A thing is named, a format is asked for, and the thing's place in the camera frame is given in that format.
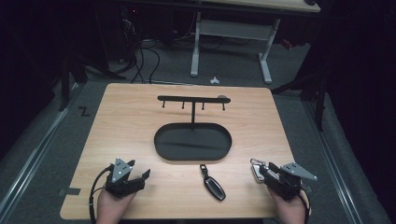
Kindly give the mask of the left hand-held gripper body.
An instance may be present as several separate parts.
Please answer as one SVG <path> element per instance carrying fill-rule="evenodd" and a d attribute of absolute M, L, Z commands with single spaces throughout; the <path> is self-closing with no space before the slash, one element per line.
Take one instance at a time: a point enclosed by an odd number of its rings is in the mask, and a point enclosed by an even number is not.
<path fill-rule="evenodd" d="M 105 189 L 114 197 L 125 197 L 143 189 L 146 181 L 130 180 L 129 175 L 133 167 L 121 158 L 116 158 L 115 163 L 110 168 L 110 174 L 106 178 Z"/>

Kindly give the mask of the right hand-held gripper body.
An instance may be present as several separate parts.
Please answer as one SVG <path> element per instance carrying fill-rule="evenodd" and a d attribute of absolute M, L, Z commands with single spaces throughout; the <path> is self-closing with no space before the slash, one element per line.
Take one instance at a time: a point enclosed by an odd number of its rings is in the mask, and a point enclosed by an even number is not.
<path fill-rule="evenodd" d="M 318 178 L 308 172 L 296 162 L 284 164 L 279 167 L 279 179 L 265 178 L 264 184 L 276 192 L 284 200 L 290 200 L 300 194 L 302 178 L 317 180 Z"/>

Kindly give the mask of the black car key fob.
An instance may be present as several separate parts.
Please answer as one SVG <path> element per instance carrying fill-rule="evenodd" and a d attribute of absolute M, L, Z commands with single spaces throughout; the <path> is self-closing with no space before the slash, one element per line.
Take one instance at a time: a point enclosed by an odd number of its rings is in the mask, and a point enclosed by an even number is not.
<path fill-rule="evenodd" d="M 211 195 L 218 201 L 223 201 L 226 194 L 219 182 L 208 174 L 208 170 L 204 164 L 200 165 L 202 175 L 204 177 L 204 185 Z"/>

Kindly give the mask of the black key holder with tray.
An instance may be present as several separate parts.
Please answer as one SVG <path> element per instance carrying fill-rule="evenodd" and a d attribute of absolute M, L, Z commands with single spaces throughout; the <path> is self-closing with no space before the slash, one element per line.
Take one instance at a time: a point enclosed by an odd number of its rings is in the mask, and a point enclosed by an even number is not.
<path fill-rule="evenodd" d="M 230 98 L 159 95 L 159 101 L 191 103 L 191 121 L 164 124 L 154 135 L 156 152 L 168 161 L 218 161 L 230 151 L 233 139 L 229 131 L 213 122 L 196 122 L 196 105 L 220 104 L 222 109 Z"/>

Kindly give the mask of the person's left hand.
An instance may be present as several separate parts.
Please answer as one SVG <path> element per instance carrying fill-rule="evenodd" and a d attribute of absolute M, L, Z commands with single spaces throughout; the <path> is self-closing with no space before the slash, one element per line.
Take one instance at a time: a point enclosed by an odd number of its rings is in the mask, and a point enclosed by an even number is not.
<path fill-rule="evenodd" d="M 103 189 L 98 196 L 96 224 L 118 224 L 134 197 L 135 193 L 117 198 Z"/>

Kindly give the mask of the person's right hand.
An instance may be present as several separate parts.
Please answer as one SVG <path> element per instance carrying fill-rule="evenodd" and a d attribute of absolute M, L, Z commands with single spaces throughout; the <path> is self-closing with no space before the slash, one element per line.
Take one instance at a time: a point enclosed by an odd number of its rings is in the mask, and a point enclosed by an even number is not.
<path fill-rule="evenodd" d="M 299 195 L 285 201 L 272 189 L 268 189 L 275 205 L 278 217 L 284 224 L 307 224 L 309 210 L 304 197 Z"/>

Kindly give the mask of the black metal stand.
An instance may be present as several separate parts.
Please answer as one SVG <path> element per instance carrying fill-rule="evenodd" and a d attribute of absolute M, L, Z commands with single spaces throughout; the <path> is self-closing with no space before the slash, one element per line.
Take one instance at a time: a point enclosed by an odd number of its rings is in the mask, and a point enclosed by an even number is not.
<path fill-rule="evenodd" d="M 314 110 L 314 122 L 317 128 L 322 132 L 322 118 L 325 109 L 324 101 L 326 94 L 328 74 L 312 73 L 304 77 L 297 77 L 293 81 L 271 90 L 272 94 L 280 94 L 286 90 L 301 89 L 300 99 L 302 101 L 316 101 Z"/>
<path fill-rule="evenodd" d="M 66 52 L 62 60 L 61 111 L 64 111 L 70 102 L 70 76 L 74 78 L 77 84 L 85 84 L 88 80 L 85 66 L 79 57 L 74 53 Z"/>

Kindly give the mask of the metal floor rail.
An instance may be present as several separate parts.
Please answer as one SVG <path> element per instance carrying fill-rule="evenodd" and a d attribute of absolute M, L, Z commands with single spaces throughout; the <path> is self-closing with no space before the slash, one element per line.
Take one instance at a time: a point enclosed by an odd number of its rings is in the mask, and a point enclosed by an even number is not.
<path fill-rule="evenodd" d="M 319 140 L 320 148 L 323 153 L 326 166 L 328 167 L 330 177 L 332 179 L 341 205 L 344 208 L 349 224 L 363 224 L 361 215 L 356 207 L 354 200 L 352 199 L 352 195 L 347 186 L 347 183 L 344 180 L 342 173 L 337 166 L 337 163 L 334 159 L 330 145 L 324 135 L 324 132 L 321 131 L 316 124 L 314 107 L 308 102 L 302 102 L 302 105 Z"/>
<path fill-rule="evenodd" d="M 84 84 L 72 85 L 71 97 L 63 110 L 62 97 L 56 96 L 29 124 L 5 159 L 0 162 L 0 177 L 6 181 L 3 187 L 0 186 L 0 223 L 6 223 L 14 212 L 49 152 L 69 107 L 77 100 L 84 87 Z"/>

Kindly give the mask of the white metal frame desk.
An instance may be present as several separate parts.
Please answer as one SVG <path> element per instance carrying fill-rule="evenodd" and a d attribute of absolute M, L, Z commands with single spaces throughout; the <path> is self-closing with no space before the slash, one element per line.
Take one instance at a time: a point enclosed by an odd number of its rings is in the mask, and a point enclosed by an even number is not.
<path fill-rule="evenodd" d="M 319 13 L 320 6 L 315 0 L 197 0 L 199 6 L 204 3 L 223 4 L 226 7 L 250 7 L 251 9 L 268 9 L 270 12 L 291 13 Z M 263 80 L 266 84 L 272 83 L 267 57 L 276 37 L 280 24 L 280 17 L 276 16 L 272 23 L 258 24 L 242 21 L 225 21 L 220 19 L 203 19 L 201 12 L 195 14 L 194 48 L 191 58 L 191 76 L 199 74 L 200 61 L 200 37 L 202 35 L 213 35 L 221 37 L 232 37 L 248 40 L 264 41 L 263 52 L 258 54 Z"/>

